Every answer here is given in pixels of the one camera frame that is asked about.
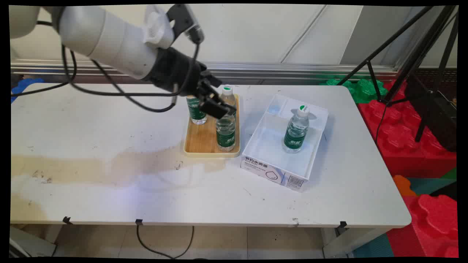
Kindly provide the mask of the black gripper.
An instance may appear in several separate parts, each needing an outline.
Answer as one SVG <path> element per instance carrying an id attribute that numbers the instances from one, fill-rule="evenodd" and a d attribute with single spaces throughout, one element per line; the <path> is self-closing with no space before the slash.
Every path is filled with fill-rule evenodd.
<path id="1" fill-rule="evenodd" d="M 206 67 L 197 61 L 200 48 L 195 47 L 194 54 L 189 57 L 175 48 L 150 47 L 155 55 L 154 64 L 146 76 L 146 81 L 165 93 L 148 93 L 149 97 L 189 96 L 197 97 L 199 109 L 216 119 L 236 113 L 235 106 L 227 104 L 215 88 L 222 81 L 215 77 Z"/>

